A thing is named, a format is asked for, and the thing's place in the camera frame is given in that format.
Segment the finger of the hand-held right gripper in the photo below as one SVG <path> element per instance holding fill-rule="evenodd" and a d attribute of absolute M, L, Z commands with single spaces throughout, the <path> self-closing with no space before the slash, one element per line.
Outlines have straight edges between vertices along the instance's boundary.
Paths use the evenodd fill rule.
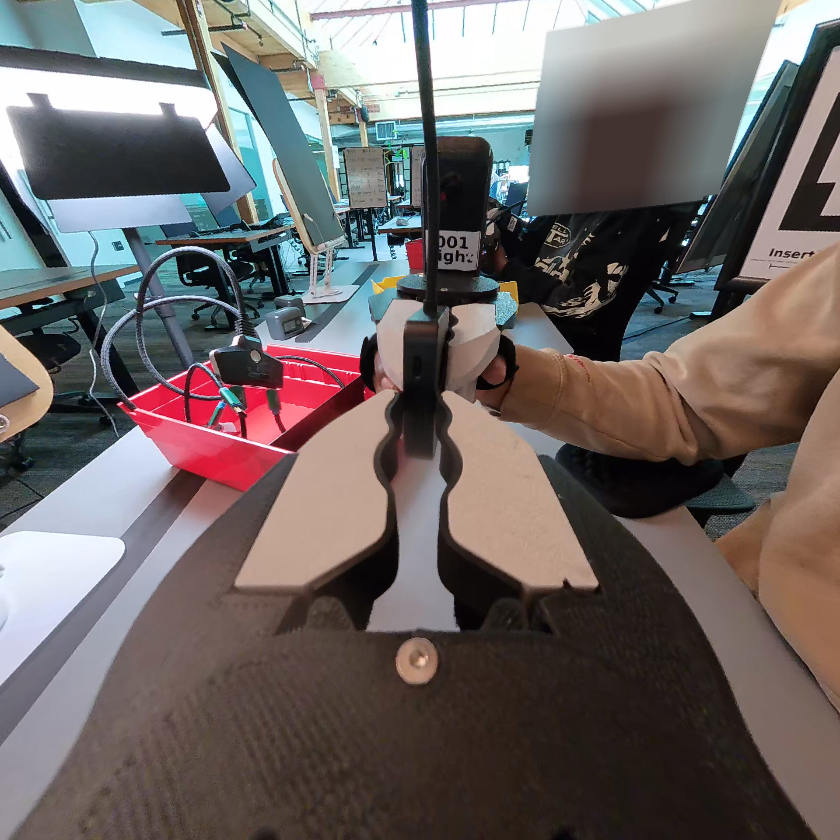
<path fill-rule="evenodd" d="M 410 317 L 409 301 L 392 301 L 376 324 L 381 372 L 399 392 L 404 388 L 404 334 L 406 322 Z"/>
<path fill-rule="evenodd" d="M 494 303 L 470 303 L 451 309 L 449 390 L 469 403 L 476 401 L 476 384 L 499 349 L 501 332 Z"/>

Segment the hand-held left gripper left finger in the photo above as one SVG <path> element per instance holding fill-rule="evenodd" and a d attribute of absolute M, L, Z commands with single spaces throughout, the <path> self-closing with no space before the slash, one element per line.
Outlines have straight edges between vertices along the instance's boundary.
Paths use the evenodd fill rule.
<path fill-rule="evenodd" d="M 398 393 L 379 392 L 299 450 L 234 579 L 247 595 L 289 595 L 297 614 L 339 601 L 354 628 L 394 583 Z"/>

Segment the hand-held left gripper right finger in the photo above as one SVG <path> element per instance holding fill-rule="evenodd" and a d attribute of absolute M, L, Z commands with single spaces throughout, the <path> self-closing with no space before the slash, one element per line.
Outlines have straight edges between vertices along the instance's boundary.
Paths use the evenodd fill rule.
<path fill-rule="evenodd" d="M 561 591 L 592 596 L 599 581 L 534 450 L 454 392 L 440 401 L 437 572 L 457 629 L 477 630 L 499 600 L 529 615 Z"/>

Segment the red storage bin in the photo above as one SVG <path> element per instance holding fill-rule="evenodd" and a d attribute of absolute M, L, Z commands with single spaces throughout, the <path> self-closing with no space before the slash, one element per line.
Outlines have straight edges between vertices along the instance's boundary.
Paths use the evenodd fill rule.
<path fill-rule="evenodd" d="M 323 364 L 336 381 L 312 364 L 284 360 L 279 389 L 280 429 L 265 389 L 246 386 L 246 437 L 241 437 L 235 413 L 226 406 L 217 418 L 224 429 L 210 426 L 219 404 L 218 389 L 207 374 L 197 372 L 191 383 L 190 422 L 183 398 L 157 384 L 133 397 L 134 409 L 121 408 L 174 467 L 186 469 L 237 490 L 247 490 L 284 457 L 298 452 L 318 431 L 370 396 L 360 375 L 358 354 L 292 347 L 292 354 Z"/>

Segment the person's right forearm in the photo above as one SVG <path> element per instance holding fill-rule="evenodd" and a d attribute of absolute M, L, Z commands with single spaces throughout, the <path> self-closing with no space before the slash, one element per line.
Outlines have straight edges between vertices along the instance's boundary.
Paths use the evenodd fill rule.
<path fill-rule="evenodd" d="M 838 245 L 641 360 L 517 347 L 503 419 L 628 459 L 727 459 L 838 443 Z"/>

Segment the person's right hand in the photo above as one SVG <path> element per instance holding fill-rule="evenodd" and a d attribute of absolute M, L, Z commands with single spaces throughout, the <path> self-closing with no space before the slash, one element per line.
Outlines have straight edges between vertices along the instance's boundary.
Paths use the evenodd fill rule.
<path fill-rule="evenodd" d="M 507 397 L 518 372 L 517 348 L 507 336 L 502 335 L 496 357 L 488 364 L 478 384 L 486 387 L 477 389 L 478 401 L 494 415 L 501 413 L 501 406 Z"/>

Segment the small yellow bin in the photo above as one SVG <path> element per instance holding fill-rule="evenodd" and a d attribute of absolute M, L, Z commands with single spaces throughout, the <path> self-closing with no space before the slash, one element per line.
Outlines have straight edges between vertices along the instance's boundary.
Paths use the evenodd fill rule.
<path fill-rule="evenodd" d="M 387 276 L 380 280 L 372 281 L 372 288 L 374 294 L 380 294 L 384 291 L 396 288 L 399 280 L 405 279 L 407 276 Z M 502 293 L 508 296 L 519 305 L 518 284 L 515 281 L 506 281 L 500 284 L 500 295 Z"/>

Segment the white tablet stand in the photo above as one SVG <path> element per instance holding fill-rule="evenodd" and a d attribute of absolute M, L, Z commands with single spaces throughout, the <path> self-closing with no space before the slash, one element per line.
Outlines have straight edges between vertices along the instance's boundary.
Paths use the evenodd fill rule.
<path fill-rule="evenodd" d="M 21 531 L 1 538 L 1 682 L 121 561 L 121 539 Z"/>
<path fill-rule="evenodd" d="M 361 287 L 354 283 L 335 286 L 332 281 L 333 248 L 325 244 L 310 253 L 308 290 L 301 296 L 304 306 L 323 305 L 349 301 Z"/>

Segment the small grey device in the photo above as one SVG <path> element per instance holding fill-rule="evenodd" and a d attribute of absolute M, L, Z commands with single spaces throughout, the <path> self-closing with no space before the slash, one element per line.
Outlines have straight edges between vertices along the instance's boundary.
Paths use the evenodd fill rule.
<path fill-rule="evenodd" d="M 304 333 L 312 324 L 301 296 L 286 295 L 274 299 L 275 309 L 265 321 L 273 340 L 288 340 Z"/>

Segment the wooden board with black panel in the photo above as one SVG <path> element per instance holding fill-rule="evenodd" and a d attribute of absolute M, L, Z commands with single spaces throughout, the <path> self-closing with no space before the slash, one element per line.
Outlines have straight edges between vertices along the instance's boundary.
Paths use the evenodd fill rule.
<path fill-rule="evenodd" d="M 1 441 L 34 425 L 49 409 L 54 388 L 45 366 L 1 328 Z"/>
<path fill-rule="evenodd" d="M 316 255 L 340 247 L 344 229 L 316 158 L 277 75 L 224 45 L 217 62 L 247 102 L 274 152 L 283 201 L 306 250 Z"/>

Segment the wooden top office desk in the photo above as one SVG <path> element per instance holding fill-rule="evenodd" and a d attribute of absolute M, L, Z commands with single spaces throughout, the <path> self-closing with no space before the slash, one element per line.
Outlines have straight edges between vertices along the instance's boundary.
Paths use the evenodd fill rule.
<path fill-rule="evenodd" d="M 89 346 L 94 352 L 94 360 L 99 362 L 99 353 L 107 330 L 99 325 L 101 316 L 110 303 L 124 299 L 123 290 L 118 280 L 138 272 L 137 266 L 105 266 L 99 269 L 89 267 L 67 267 L 49 269 L 9 269 L 2 270 L 2 328 L 14 337 L 2 336 L 2 355 L 7 348 L 25 334 L 45 334 L 43 328 L 56 322 L 76 318 L 80 329 L 87 336 Z M 3 317 L 10 309 L 19 310 L 18 314 Z M 111 362 L 112 372 L 121 385 L 129 387 L 129 394 L 139 388 L 122 362 L 119 353 L 112 347 L 106 361 Z M 21 432 L 25 427 L 20 417 L 34 419 L 37 422 L 43 415 L 35 416 L 36 397 L 39 406 L 46 407 L 46 390 L 42 380 L 47 373 L 26 373 L 23 366 L 20 372 L 29 378 L 28 392 L 17 399 L 19 410 L 15 414 L 17 425 L 9 427 L 13 419 L 2 408 L 2 440 L 11 438 L 12 432 Z M 107 407 L 99 407 L 87 392 L 59 393 L 52 397 L 49 407 L 51 414 L 90 414 L 97 418 L 102 427 L 108 426 L 113 419 Z"/>
<path fill-rule="evenodd" d="M 280 244 L 289 233 L 296 231 L 294 224 L 267 227 L 252 230 L 235 230 L 218 233 L 184 234 L 175 237 L 157 239 L 154 244 L 167 247 L 193 245 L 209 250 L 250 249 L 254 255 L 266 259 L 270 266 L 269 278 L 275 297 L 291 293 L 282 265 Z"/>

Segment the black framed panel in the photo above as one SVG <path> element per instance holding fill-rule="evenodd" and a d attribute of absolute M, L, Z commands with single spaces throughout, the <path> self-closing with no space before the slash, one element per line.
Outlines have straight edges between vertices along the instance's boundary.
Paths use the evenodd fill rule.
<path fill-rule="evenodd" d="M 776 71 L 732 156 L 718 194 L 699 219 L 687 250 L 675 269 L 677 275 L 706 270 L 724 262 L 781 131 L 784 110 L 798 68 L 797 64 L 786 59 Z"/>

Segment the person's beige hoodie torso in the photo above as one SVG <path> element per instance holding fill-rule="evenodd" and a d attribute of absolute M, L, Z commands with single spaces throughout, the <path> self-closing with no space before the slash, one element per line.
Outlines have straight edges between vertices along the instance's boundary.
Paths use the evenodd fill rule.
<path fill-rule="evenodd" d="M 839 701 L 838 427 L 814 417 L 798 447 L 787 486 L 717 547 L 767 616 Z"/>

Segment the black framed marker sign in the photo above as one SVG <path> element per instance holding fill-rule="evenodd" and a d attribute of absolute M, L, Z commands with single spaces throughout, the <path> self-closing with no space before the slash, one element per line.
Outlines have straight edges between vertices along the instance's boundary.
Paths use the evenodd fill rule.
<path fill-rule="evenodd" d="M 839 21 L 815 27 L 769 159 L 723 262 L 710 318 L 839 238 Z"/>

